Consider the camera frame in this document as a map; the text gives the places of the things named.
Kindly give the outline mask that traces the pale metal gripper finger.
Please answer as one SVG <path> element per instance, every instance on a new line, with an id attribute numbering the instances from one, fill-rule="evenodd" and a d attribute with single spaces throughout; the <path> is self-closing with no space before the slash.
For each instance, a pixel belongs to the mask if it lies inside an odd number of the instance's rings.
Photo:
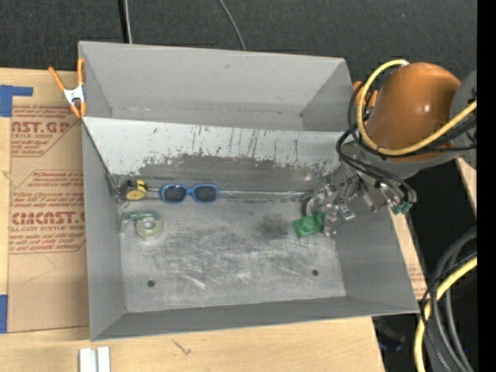
<path id="1" fill-rule="evenodd" d="M 355 218 L 355 213 L 346 204 L 328 205 L 325 211 L 323 232 L 332 237 L 337 233 L 340 225 Z"/>
<path id="2" fill-rule="evenodd" d="M 334 187 L 321 186 L 316 189 L 306 204 L 306 215 L 316 216 L 320 212 L 327 213 L 334 207 Z"/>

